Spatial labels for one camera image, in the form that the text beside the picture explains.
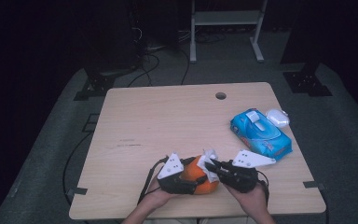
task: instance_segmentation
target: wooden table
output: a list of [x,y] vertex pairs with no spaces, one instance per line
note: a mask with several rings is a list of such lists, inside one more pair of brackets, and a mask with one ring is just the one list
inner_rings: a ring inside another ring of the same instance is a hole
[[[216,97],[225,95],[226,99]],[[268,83],[234,83],[112,89],[106,94],[69,215],[72,219],[124,218],[136,206],[149,169],[166,155],[182,159],[215,149],[234,159],[244,143],[230,120],[248,108],[281,108]],[[290,129],[293,152],[257,167],[269,180],[271,214],[316,214],[325,210],[310,170]],[[182,195],[150,217],[245,216],[223,185],[208,195]]]

